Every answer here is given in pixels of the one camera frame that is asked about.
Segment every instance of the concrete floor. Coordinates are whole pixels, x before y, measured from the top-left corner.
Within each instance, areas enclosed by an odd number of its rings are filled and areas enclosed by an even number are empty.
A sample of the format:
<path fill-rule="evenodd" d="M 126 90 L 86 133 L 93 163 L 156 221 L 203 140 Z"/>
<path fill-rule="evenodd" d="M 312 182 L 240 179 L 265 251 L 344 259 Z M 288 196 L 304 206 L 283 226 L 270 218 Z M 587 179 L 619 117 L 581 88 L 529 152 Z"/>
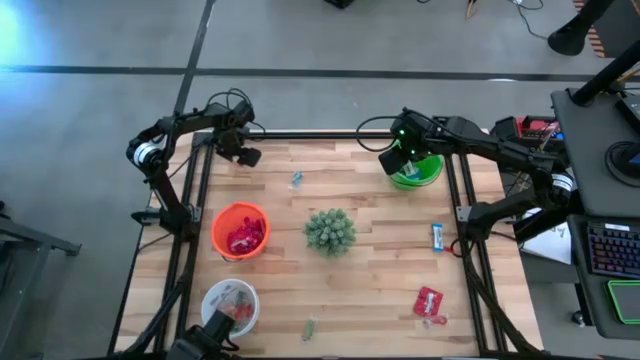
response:
<path fill-rule="evenodd" d="M 594 74 L 608 62 L 589 48 L 574 58 L 551 52 L 527 34 L 507 1 L 479 2 L 466 22 L 465 5 L 357 0 L 338 11 L 320 0 L 218 0 L 197 63 L 503 75 Z M 184 69 L 204 6 L 205 0 L 0 0 L 0 64 Z M 571 0 L 557 0 L 527 15 L 535 31 L 549 34 L 574 14 Z M 105 354 L 140 231 L 129 214 L 148 198 L 124 151 L 140 129 L 171 113 L 182 81 L 0 72 L 0 199 L 16 221 L 83 244 L 77 258 L 51 256 L 20 354 Z M 491 127 L 507 115 L 551 114 L 549 93 L 579 83 L 196 76 L 187 106 L 230 86 L 251 96 L 268 129 L 352 129 L 403 106 Z M 592 341 L 588 330 L 567 323 L 576 309 L 567 285 L 536 284 L 531 292 L 547 350 L 636 355 L 634 344 Z"/>

